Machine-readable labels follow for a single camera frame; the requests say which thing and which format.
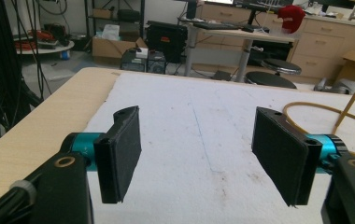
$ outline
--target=round stool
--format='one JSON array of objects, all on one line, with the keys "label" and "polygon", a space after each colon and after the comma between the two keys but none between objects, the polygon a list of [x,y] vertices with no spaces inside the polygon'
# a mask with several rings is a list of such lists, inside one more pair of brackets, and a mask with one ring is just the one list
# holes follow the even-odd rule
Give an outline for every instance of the round stool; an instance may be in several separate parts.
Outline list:
[{"label": "round stool", "polygon": [[294,63],[288,63],[279,59],[264,59],[261,65],[265,68],[269,68],[273,71],[289,75],[300,75],[301,68]]},{"label": "round stool", "polygon": [[286,78],[265,72],[248,72],[245,82],[263,86],[297,89],[297,87]]}]

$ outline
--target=red object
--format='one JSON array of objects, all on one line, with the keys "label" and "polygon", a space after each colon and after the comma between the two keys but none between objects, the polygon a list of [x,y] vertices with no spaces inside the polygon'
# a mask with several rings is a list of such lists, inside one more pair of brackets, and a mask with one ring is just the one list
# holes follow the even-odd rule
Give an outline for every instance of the red object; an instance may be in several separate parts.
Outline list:
[{"label": "red object", "polygon": [[304,16],[305,13],[303,10],[297,6],[283,7],[277,13],[277,17],[283,19],[282,28],[289,34],[299,29]]}]

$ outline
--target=black crate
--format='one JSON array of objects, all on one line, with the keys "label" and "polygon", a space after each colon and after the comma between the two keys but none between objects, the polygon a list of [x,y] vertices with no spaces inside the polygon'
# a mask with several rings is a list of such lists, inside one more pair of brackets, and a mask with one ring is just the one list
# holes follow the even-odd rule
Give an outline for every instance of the black crate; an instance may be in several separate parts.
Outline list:
[{"label": "black crate", "polygon": [[181,63],[186,48],[187,27],[159,21],[148,21],[146,44],[163,53],[168,63]]}]

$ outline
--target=keyboard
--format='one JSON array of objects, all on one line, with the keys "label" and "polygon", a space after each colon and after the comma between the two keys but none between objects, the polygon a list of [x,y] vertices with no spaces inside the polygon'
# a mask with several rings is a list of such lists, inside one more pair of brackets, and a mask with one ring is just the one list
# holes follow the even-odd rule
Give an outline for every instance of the keyboard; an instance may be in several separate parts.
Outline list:
[{"label": "keyboard", "polygon": [[193,26],[198,28],[203,28],[206,30],[238,30],[239,27],[232,24],[221,24],[221,23],[209,23],[209,22],[197,22]]}]

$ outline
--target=desk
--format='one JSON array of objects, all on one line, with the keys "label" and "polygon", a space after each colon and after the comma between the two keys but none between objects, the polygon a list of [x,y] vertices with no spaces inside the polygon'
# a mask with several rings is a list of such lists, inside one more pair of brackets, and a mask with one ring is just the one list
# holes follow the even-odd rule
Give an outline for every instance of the desk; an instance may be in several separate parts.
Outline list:
[{"label": "desk", "polygon": [[[253,40],[270,41],[277,43],[288,43],[294,42],[294,38],[286,36],[273,36],[267,33],[248,33],[241,30],[205,30],[199,29],[192,25],[189,26],[189,44],[187,48],[187,60],[186,67],[184,70],[184,76],[187,77],[192,70],[192,63],[196,61],[198,63],[210,63],[212,56],[215,55],[216,62],[218,64],[239,64],[239,69],[236,74],[235,82],[242,82],[245,74],[245,69],[248,64],[248,59],[250,55],[250,50],[252,47]],[[229,36],[229,37],[240,37],[245,39],[242,46],[242,51],[240,52],[239,61],[237,61],[234,52],[230,50],[212,50],[212,49],[202,49],[200,52],[195,53],[195,45],[198,32],[203,32],[205,35],[218,35],[218,36]]]},{"label": "desk", "polygon": [[[135,77],[135,84],[120,93],[126,89],[121,83],[132,81],[124,76],[115,84],[120,72],[81,70],[0,139],[0,196],[13,181],[26,177],[56,153],[69,133],[82,132],[113,88],[110,96],[116,101],[108,102],[115,108],[139,104],[143,151],[124,203],[97,203],[96,181],[94,174],[89,175],[95,221],[100,220],[96,223],[320,223],[320,206],[330,177],[316,175],[309,206],[286,207],[250,150],[254,108],[281,110],[298,100],[343,108],[349,96],[150,74]],[[144,80],[158,88],[139,89],[148,83]],[[184,88],[177,89],[177,83]],[[190,96],[190,103],[182,96]],[[237,101],[239,97],[244,106]],[[167,103],[158,103],[160,99]],[[333,115],[304,110],[293,118],[307,124],[310,132],[332,129],[327,125],[333,123]],[[355,104],[351,112],[355,114]],[[176,125],[185,120],[194,124]],[[101,126],[96,130],[101,132],[109,124]],[[355,122],[345,120],[340,128],[337,135],[355,149]]]}]

